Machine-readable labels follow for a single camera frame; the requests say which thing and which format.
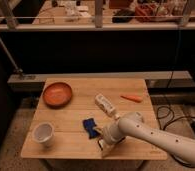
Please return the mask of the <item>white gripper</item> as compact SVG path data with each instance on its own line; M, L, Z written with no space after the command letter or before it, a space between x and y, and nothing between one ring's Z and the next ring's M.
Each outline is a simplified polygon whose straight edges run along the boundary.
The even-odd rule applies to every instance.
M119 130L117 122L106 125L103 128L103 139L108 145L103 147L101 156L102 157L108 156L114 148L113 144L122 141L124 138L125 136Z

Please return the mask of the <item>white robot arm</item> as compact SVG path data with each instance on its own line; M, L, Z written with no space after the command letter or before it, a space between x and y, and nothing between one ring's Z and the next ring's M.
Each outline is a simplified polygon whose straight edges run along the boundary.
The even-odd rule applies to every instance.
M124 137L134 137L172 154L195 166L195 140L152 128L138 112L130 112L103 128L103 139L114 145Z

